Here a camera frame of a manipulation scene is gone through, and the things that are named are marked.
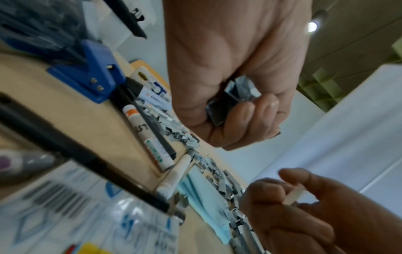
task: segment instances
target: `hand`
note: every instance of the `hand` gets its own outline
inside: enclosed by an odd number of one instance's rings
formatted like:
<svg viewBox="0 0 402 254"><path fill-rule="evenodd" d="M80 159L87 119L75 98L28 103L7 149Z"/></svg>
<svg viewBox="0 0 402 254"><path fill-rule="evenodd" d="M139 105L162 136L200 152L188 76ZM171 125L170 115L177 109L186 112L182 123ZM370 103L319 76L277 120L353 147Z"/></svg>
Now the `hand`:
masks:
<svg viewBox="0 0 402 254"><path fill-rule="evenodd" d="M236 149L274 137L289 115L306 55L311 0L165 0L173 108L215 147ZM262 96L215 128L205 106L230 77L247 75Z"/></svg>
<svg viewBox="0 0 402 254"><path fill-rule="evenodd" d="M262 245L272 254L329 254L333 228L303 210L282 205L292 185L273 179L252 183L240 200Z"/></svg>
<svg viewBox="0 0 402 254"><path fill-rule="evenodd" d="M335 244L347 254L401 253L402 220L340 182L320 177L305 169L282 169L280 177L300 183L319 202L299 204L312 216L335 230Z"/></svg>

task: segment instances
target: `light blue cloth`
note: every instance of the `light blue cloth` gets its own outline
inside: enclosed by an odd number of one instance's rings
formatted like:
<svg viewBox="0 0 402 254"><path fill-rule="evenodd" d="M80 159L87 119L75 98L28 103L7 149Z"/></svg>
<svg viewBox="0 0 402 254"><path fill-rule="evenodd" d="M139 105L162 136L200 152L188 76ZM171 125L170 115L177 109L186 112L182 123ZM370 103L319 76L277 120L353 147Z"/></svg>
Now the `light blue cloth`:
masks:
<svg viewBox="0 0 402 254"><path fill-rule="evenodd" d="M224 244L229 243L232 235L224 212L227 201L196 167L181 180L177 190L188 196L190 205L213 228L221 241Z"/></svg>

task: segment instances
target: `desk surface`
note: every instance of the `desk surface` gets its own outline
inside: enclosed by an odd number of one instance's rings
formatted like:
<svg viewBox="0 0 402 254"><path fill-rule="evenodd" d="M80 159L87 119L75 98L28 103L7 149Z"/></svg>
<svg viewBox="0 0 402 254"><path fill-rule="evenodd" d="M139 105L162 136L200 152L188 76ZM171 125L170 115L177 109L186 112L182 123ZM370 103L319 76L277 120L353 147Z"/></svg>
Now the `desk surface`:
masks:
<svg viewBox="0 0 402 254"><path fill-rule="evenodd" d="M129 76L134 70L127 62L116 57L123 71ZM0 91L12 96L44 117L84 146L133 177L150 190L160 182L163 175L150 159L126 121L112 107L109 101L95 104L46 73L48 65L42 61L11 53L0 53ZM18 142L0 131L0 148L26 148L27 143ZM180 142L172 142L178 160L185 152ZM209 155L216 164L227 169L239 181L245 182L216 156L214 148L201 141L197 149L202 155ZM0 185L3 198L26 183ZM179 253L233 253L230 245L223 245L201 217L191 208L186 209L186 221L180 228Z"/></svg>

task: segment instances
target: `barcode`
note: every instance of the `barcode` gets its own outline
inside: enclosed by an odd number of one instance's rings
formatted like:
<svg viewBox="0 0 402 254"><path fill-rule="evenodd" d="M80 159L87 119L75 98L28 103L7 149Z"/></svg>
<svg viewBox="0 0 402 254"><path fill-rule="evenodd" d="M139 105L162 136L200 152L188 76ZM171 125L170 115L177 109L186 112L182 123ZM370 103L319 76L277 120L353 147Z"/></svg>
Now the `barcode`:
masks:
<svg viewBox="0 0 402 254"><path fill-rule="evenodd" d="M47 181L22 197L47 210L59 213L69 219L76 218L88 205L91 198L67 185Z"/></svg>

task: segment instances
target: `blue hole punch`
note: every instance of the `blue hole punch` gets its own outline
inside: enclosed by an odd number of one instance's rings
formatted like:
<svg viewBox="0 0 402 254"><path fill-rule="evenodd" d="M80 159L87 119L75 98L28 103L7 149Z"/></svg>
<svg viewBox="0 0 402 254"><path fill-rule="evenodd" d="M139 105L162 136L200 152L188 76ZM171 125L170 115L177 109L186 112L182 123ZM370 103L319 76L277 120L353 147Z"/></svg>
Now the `blue hole punch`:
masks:
<svg viewBox="0 0 402 254"><path fill-rule="evenodd" d="M105 45L82 40L82 47L87 64L56 64L47 71L91 101L102 103L117 85L126 81L126 76Z"/></svg>

